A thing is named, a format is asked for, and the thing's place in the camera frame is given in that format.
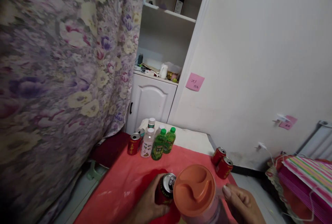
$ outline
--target dark red cushion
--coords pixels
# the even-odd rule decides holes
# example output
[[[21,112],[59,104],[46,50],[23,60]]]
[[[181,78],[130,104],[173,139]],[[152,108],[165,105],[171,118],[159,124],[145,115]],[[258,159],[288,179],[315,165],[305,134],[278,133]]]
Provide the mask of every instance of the dark red cushion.
[[[107,138],[101,145],[92,151],[90,158],[97,163],[111,168],[123,149],[125,149],[130,140],[130,135],[125,132],[118,132],[110,138]]]

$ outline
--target bottle label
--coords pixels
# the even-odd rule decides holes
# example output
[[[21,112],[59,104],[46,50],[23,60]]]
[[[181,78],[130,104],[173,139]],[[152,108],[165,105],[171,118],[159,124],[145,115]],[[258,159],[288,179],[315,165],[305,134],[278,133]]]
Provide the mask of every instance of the bottle label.
[[[142,157],[149,157],[151,155],[152,145],[152,143],[143,142],[141,150]]]
[[[165,145],[164,145],[164,152],[169,151],[169,146],[170,146],[170,143],[168,140],[166,140]]]
[[[163,147],[164,147],[163,145],[153,146],[153,151],[152,151],[152,159],[153,160],[158,160],[162,157]]]

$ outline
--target white shelf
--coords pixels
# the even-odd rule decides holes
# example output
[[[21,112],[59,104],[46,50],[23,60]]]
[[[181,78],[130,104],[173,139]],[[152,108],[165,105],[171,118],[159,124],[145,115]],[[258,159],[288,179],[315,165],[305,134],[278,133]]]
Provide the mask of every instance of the white shelf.
[[[155,80],[158,80],[158,81],[162,81],[162,82],[166,82],[166,83],[169,83],[169,84],[173,84],[173,85],[176,85],[176,86],[178,85],[178,83],[175,83],[175,82],[172,82],[172,81],[169,81],[169,80],[166,80],[166,79],[162,79],[162,78],[159,78],[159,77],[156,77],[156,76],[144,74],[144,73],[142,73],[140,71],[134,70],[134,74],[138,74],[138,75],[141,75],[141,76],[149,77],[149,78],[152,78],[152,79],[155,79]]]
[[[165,12],[165,13],[167,13],[167,14],[170,14],[170,15],[173,15],[173,16],[176,16],[176,17],[179,17],[179,18],[182,18],[182,19],[184,19],[184,20],[187,20],[187,21],[190,21],[190,22],[196,23],[196,20],[195,20],[195,19],[192,19],[192,18],[186,17],[186,16],[184,16],[184,15],[180,15],[180,14],[175,13],[175,12],[172,12],[172,11],[170,11],[170,10],[164,10],[164,9],[161,9],[160,7],[158,7],[158,6],[155,6],[155,5],[152,5],[152,4],[149,4],[149,3],[144,3],[144,5],[145,5],[146,7],[150,7],[150,8],[155,9],[155,10],[163,11],[163,12]]]
[[[190,42],[195,23],[186,20],[187,17],[173,12],[172,14],[165,14],[164,10],[158,8],[149,4],[143,6],[141,31],[143,33],[148,31],[150,35],[158,33],[158,35],[162,34],[164,37],[168,36]]]

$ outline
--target white mug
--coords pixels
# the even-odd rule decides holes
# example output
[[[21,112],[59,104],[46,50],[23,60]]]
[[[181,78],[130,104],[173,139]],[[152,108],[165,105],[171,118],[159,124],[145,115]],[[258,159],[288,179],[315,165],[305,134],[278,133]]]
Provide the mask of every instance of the white mug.
[[[167,70],[168,70],[168,66],[165,64],[162,64],[160,71],[159,71],[159,77],[162,79],[166,79]]]

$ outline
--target red tablecloth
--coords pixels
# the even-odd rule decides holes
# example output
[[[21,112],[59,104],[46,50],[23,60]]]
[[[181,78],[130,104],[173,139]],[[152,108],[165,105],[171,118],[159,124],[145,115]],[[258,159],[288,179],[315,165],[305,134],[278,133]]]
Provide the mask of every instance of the red tablecloth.
[[[158,173],[165,170],[178,175],[192,164],[201,164],[213,174],[218,188],[226,183],[235,184],[231,174],[226,180],[218,178],[211,157],[174,145],[170,154],[164,154],[159,161],[143,158],[140,154],[130,156],[125,149],[113,167],[106,173],[94,193],[77,217],[75,224],[117,223],[122,220],[140,199],[144,190]],[[227,204],[223,200],[227,215],[234,222]],[[170,212],[154,220],[154,223],[176,223],[180,215],[174,202]]]

